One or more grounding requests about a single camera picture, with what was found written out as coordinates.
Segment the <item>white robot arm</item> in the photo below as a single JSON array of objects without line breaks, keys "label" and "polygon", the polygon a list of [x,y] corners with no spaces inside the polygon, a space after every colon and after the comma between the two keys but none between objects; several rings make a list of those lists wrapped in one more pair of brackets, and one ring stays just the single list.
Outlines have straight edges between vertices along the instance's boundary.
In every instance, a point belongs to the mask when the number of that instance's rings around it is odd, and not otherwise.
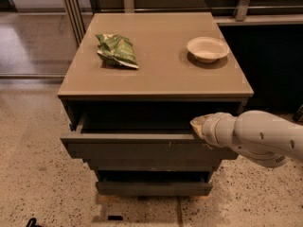
[{"label": "white robot arm", "polygon": [[260,166],[303,160],[303,127],[271,113],[211,113],[195,117],[190,125],[209,146],[231,148]]}]

